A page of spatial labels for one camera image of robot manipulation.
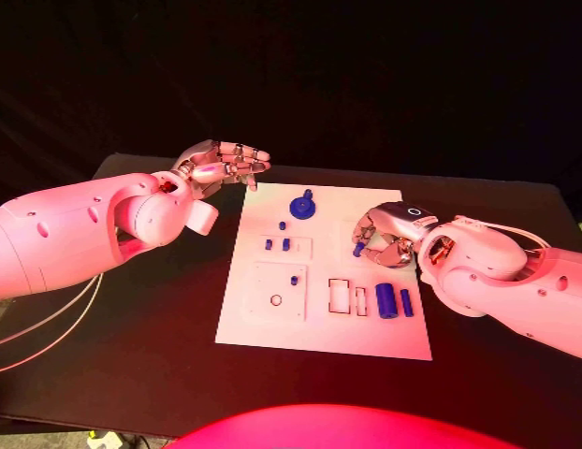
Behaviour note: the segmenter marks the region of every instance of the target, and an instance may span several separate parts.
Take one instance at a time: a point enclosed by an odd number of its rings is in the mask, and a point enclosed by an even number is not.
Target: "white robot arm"
[[[57,187],[0,207],[0,299],[86,281],[169,243],[187,225],[205,235],[217,210],[200,200],[223,182],[256,189],[269,155],[205,140],[169,171]]]
[[[582,253],[462,216],[436,222],[422,208],[383,203],[355,226],[354,255],[400,268],[416,253],[422,281],[453,311],[492,316],[518,334],[582,358]],[[540,248],[523,250],[492,228],[521,234]],[[374,232],[389,243],[381,252],[364,248]]]

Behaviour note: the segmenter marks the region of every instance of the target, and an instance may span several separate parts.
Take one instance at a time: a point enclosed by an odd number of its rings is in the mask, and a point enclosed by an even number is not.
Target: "black table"
[[[149,173],[171,163],[116,154],[96,176]],[[296,167],[273,167],[259,180],[400,189],[440,221],[465,214],[582,252],[550,185]],[[458,315],[427,285],[430,362],[214,344],[241,199],[243,186],[223,187],[208,200],[220,210],[210,237],[185,229],[166,247],[104,275],[70,336],[0,374],[0,416],[174,437],[260,407],[328,402],[415,413],[527,447],[582,446],[582,360],[491,318]],[[0,338],[58,308],[78,288],[16,299]],[[0,366],[54,339],[83,306],[0,351]],[[351,387],[354,379],[365,389]]]

